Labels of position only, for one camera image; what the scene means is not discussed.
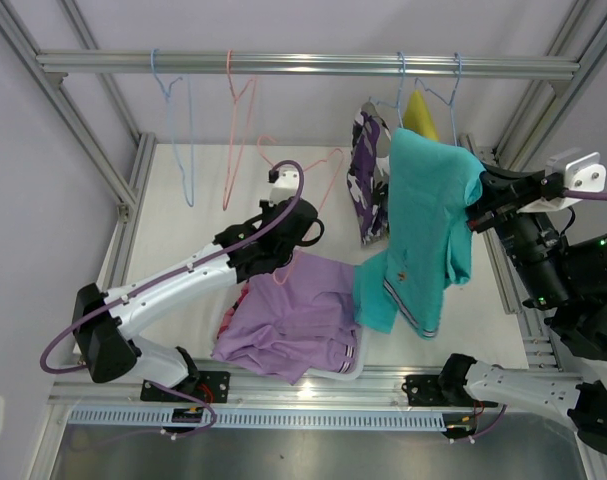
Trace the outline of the lilac purple trousers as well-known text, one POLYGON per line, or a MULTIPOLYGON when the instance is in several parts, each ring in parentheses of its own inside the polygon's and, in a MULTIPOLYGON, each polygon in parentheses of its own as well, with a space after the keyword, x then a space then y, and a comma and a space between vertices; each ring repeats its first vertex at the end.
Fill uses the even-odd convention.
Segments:
POLYGON ((246 284, 249 292, 212 358, 291 385, 309 368, 346 372, 359 324, 352 297, 355 267, 300 253, 280 285, 270 274, 246 284))

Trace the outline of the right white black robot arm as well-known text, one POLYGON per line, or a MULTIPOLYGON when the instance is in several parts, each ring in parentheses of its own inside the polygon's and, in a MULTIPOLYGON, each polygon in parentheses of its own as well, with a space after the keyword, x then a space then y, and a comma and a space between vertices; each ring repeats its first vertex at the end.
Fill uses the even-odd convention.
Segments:
POLYGON ((538 200, 607 201, 607 192, 565 173, 492 166, 480 181, 482 196, 466 209, 469 229, 496 232, 529 294, 524 306, 551 311, 546 325, 602 375, 593 383, 544 381, 453 353, 438 377, 439 395, 455 405, 515 406, 565 426, 607 455, 607 234, 571 245, 546 213, 526 210, 538 200))

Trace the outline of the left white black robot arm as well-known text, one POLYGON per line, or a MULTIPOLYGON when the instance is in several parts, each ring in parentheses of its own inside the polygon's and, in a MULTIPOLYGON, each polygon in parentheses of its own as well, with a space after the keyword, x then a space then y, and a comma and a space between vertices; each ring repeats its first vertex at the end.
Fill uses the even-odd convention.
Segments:
POLYGON ((263 201, 260 207, 259 215, 226 228, 184 262, 146 280, 108 291, 89 284, 78 291, 73 319, 87 321, 73 336, 93 382, 131 375, 178 401, 196 394, 201 373, 188 352, 141 333, 199 296, 286 266, 295 248, 309 246, 308 230, 322 223, 305 200, 263 201))

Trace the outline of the pink camouflage trousers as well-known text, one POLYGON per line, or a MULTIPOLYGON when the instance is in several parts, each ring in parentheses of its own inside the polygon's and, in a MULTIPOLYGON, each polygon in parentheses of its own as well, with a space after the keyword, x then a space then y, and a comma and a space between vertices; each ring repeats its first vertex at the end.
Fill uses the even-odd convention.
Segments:
POLYGON ((247 284, 244 284, 234 303, 225 311, 220 326, 218 328, 216 338, 219 338, 229 328, 234 314, 238 310, 244 298, 247 296, 248 292, 249 287, 247 284))

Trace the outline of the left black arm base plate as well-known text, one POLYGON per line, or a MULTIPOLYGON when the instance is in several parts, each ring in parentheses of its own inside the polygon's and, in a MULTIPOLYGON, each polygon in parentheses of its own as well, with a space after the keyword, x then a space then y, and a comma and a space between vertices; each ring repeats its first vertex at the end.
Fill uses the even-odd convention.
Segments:
MULTIPOLYGON (((197 381, 185 380, 175 387, 175 390, 208 404, 226 404, 230 378, 231 374, 228 371, 201 371, 197 381)), ((159 389, 149 381, 145 381, 142 385, 140 400, 144 402, 186 402, 185 398, 159 389)))

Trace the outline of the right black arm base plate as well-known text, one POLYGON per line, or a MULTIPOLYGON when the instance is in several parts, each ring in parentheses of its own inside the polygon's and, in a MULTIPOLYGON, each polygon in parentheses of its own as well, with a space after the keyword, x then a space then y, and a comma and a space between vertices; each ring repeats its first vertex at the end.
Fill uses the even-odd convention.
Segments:
POLYGON ((438 383, 438 375, 407 375, 401 385, 411 407, 445 407, 450 402, 438 383))

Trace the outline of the teal trousers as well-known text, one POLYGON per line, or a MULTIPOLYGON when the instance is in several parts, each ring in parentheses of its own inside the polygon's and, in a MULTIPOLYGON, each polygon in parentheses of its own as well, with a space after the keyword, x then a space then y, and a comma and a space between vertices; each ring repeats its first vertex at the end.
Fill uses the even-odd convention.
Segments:
POLYGON ((423 339, 439 330, 445 290, 472 275, 467 207, 482 196, 481 161, 462 147, 399 129, 391 141, 387 248, 357 267, 355 319, 380 333, 403 317, 423 339))

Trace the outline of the purple white patterned trousers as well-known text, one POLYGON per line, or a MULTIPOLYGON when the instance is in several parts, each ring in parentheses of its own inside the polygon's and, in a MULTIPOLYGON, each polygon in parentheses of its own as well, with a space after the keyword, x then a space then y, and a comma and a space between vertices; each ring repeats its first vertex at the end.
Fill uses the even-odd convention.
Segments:
POLYGON ((351 160, 346 175, 362 245, 388 235, 390 149, 387 123, 371 101, 365 102, 352 124, 351 160))

